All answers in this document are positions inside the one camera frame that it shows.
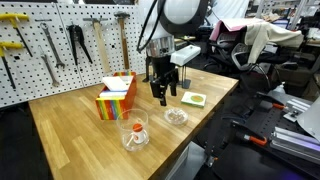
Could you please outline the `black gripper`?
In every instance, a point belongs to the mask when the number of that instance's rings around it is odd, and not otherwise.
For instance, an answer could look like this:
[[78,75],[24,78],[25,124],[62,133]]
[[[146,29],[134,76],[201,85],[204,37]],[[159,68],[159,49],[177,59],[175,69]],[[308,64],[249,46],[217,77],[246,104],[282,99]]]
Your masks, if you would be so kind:
[[164,57],[152,57],[152,66],[153,66],[153,79],[150,82],[152,95],[154,98],[157,98],[160,102],[161,106],[166,106],[166,98],[165,91],[166,89],[161,86],[161,82],[158,80],[162,80],[166,73],[169,74],[170,78],[170,91],[172,96],[177,95],[176,86],[179,82],[178,70],[175,69],[175,64],[170,62],[170,56]]

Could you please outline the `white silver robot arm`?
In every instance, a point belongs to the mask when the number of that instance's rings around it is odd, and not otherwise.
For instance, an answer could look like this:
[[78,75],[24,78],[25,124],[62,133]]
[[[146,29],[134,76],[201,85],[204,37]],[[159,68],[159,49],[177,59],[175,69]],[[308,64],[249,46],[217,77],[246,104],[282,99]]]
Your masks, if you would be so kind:
[[153,0],[146,14],[136,50],[146,50],[153,67],[154,98],[166,106],[166,90],[176,96],[178,69],[171,61],[174,39],[194,33],[204,22],[208,0]]

